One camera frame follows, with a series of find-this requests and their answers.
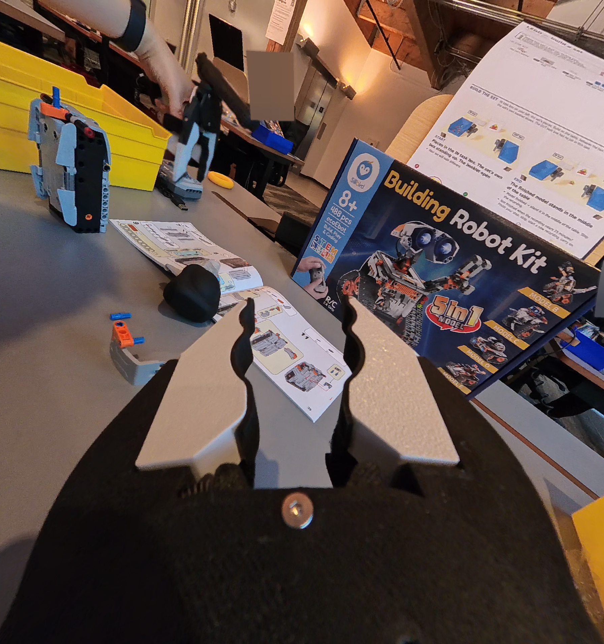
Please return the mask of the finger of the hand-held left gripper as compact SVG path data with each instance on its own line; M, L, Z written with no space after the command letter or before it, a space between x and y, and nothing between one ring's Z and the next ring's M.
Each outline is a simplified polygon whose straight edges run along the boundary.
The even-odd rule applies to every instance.
M193 153L193 148L200 138L200 127L197 123L183 123L178 135L176 152L174 153L174 178L186 174L187 165Z
M200 130L197 147L200 149L198 160L197 181L202 182L209 172L210 163L214 157L217 134Z

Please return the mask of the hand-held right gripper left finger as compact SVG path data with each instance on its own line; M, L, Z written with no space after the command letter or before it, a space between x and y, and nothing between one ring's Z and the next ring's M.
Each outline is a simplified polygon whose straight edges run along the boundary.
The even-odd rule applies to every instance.
M240 464L254 485L259 420L246 371L255 307L249 298L180 356L136 460L140 470L189 466L197 480Z

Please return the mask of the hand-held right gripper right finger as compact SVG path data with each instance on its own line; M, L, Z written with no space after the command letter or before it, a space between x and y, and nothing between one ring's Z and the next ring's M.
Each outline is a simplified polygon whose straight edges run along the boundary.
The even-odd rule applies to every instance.
M345 301L344 384L326 465L334 487L356 463L375 464L391 481L404 463L455 466L454 443L414 350L356 298Z

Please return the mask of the grey battery box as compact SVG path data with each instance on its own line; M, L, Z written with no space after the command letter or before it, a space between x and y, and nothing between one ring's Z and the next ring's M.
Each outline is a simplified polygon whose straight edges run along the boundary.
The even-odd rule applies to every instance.
M194 179L189 173L181 178L173 178L174 163L164 159L156 177L156 187L176 202L177 198L183 201L199 200L203 194L203 186L200 181Z

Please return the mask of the grey bracket with orange connector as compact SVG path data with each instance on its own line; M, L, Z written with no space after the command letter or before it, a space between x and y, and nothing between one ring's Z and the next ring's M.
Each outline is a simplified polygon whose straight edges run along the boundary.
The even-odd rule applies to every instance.
M164 365L163 361L141 361L131 348L145 343L144 337L134 337L122 319L113 320L109 353L118 371L133 386L144 386Z

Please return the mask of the black pouch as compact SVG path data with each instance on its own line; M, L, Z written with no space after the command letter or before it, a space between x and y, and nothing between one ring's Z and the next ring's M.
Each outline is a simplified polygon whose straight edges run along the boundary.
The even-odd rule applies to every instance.
M165 302L181 317L194 323L213 319L220 296L219 279L197 264L187 265L163 289Z

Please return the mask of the person's left forearm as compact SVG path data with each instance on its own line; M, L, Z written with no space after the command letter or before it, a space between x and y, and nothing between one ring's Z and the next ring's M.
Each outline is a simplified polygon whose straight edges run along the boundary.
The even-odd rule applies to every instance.
M44 4L111 39L123 35L131 12L130 1L45 1ZM151 22L146 24L134 51L151 80L161 86L171 101L182 103L184 98L178 98L181 91L185 91L186 97L190 95L190 80Z

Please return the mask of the printed task sheet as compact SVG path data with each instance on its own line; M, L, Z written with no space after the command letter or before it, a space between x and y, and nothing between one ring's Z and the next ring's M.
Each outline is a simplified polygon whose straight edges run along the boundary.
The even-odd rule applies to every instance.
M604 59L522 22L478 63L409 164L587 258L604 239Z

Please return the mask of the person's left hand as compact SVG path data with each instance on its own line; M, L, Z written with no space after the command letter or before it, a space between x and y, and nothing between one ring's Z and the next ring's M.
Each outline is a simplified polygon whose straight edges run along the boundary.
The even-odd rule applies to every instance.
M183 110L190 103L194 84L192 80L184 74L182 69L177 70L176 75L164 80L163 91L167 97L168 113L178 119L183 118Z

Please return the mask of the blue plastic bin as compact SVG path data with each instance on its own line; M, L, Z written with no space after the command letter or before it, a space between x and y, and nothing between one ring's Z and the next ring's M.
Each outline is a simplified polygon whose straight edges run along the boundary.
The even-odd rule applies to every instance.
M579 330L576 330L573 340L578 341L578 343L567 343L563 346L563 349L569 351L597 371L604 371L604 347Z
M274 149L283 155L291 153L293 142L282 137L279 133L272 131L265 122L261 122L252 132L253 138L260 141L266 147Z

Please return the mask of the black monitor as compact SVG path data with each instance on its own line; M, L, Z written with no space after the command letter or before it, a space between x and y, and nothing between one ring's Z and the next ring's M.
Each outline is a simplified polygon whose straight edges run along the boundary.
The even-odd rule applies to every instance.
M242 31L211 13L209 24L214 56L244 71Z

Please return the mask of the open instruction booklet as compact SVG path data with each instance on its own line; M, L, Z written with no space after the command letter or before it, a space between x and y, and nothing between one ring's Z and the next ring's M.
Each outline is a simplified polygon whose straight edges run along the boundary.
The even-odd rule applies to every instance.
M249 262L210 241L192 223L113 220L114 227L153 262L178 275L197 258L220 262L218 321L252 298L256 330L250 342L257 366L313 422L342 392L351 370L288 299L264 286Z

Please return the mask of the metal door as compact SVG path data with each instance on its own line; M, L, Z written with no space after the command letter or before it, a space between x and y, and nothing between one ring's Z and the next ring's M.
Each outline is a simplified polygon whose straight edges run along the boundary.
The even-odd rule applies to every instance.
M304 160L336 88L337 79L310 62L295 104L295 156Z

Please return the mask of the paper notice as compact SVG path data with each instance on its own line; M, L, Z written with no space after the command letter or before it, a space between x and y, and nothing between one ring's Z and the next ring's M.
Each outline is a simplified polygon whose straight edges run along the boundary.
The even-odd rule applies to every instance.
M279 45L284 45L295 10L296 1L274 1L271 16L266 29L266 38Z

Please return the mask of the wooden board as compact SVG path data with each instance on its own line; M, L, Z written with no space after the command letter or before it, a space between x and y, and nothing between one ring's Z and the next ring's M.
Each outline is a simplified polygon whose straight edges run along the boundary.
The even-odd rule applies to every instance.
M439 94L418 105L386 149L386 154L407 164L452 98L453 95Z

